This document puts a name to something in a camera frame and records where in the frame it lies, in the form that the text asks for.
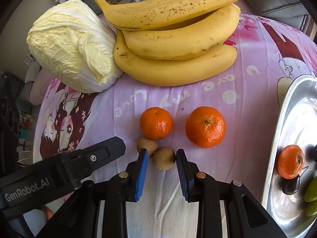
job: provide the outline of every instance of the banana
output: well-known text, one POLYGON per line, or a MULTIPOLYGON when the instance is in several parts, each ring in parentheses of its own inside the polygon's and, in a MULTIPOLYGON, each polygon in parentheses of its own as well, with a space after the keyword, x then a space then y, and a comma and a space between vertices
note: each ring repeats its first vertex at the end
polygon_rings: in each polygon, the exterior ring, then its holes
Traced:
POLYGON ((155 60, 184 60, 223 44, 238 26, 240 13, 239 7, 230 4, 183 28, 122 32, 128 48, 139 56, 155 60))
POLYGON ((154 86, 179 86, 205 80, 228 69, 237 57, 233 46, 219 45, 188 60, 152 60, 132 53, 117 30, 114 60, 126 74, 154 86))
POLYGON ((106 19, 116 28, 147 30, 182 22, 214 11, 237 0, 147 0, 110 5, 95 0, 106 19))

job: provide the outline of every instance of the cartoon girl face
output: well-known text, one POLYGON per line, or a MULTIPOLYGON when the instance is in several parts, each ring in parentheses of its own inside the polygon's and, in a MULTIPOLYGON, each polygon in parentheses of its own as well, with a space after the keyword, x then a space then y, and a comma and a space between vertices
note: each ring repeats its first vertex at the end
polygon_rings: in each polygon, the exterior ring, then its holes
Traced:
POLYGON ((69 139, 73 133, 74 125, 72 117, 67 115, 61 122, 61 134, 59 142, 59 150, 66 149, 69 144, 69 139))
POLYGON ((56 138, 56 130, 52 120, 47 120, 44 125, 44 136, 49 137, 51 141, 54 141, 56 138))

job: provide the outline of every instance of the stainless steel tray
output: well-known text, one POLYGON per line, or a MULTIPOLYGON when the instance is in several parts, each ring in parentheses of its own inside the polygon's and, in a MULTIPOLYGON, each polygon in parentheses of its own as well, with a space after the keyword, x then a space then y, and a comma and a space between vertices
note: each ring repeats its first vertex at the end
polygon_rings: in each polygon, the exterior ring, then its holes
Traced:
POLYGON ((272 143, 261 204, 274 218, 288 238, 302 238, 315 221, 306 217, 304 194, 317 175, 317 165, 310 152, 317 144, 317 78, 296 78, 285 95, 272 143), (282 192, 282 177, 277 171, 277 158, 287 145, 296 144, 305 154, 305 166, 299 190, 294 195, 282 192))

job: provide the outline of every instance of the speaker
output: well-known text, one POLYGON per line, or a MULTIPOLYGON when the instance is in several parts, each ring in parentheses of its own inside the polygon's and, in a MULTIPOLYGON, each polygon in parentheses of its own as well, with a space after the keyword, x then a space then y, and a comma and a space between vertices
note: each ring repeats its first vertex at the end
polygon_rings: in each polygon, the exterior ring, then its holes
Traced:
POLYGON ((0 178, 18 170, 19 118, 10 80, 0 78, 0 178))

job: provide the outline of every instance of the orange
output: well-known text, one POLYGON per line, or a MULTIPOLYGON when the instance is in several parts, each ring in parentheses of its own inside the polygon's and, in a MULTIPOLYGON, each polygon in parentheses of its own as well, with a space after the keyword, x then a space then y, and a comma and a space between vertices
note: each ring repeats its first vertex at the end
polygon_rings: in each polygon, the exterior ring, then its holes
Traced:
POLYGON ((145 110, 140 118, 140 128, 143 134, 152 140, 167 137, 173 129, 173 119, 168 111, 160 107, 145 110))
POLYGON ((226 133, 223 115, 213 107, 197 107, 186 121, 187 138, 202 149, 218 145, 226 133))
POLYGON ((277 160, 278 173, 285 179, 293 179, 299 175, 305 163, 305 156, 297 145, 285 147, 277 160))

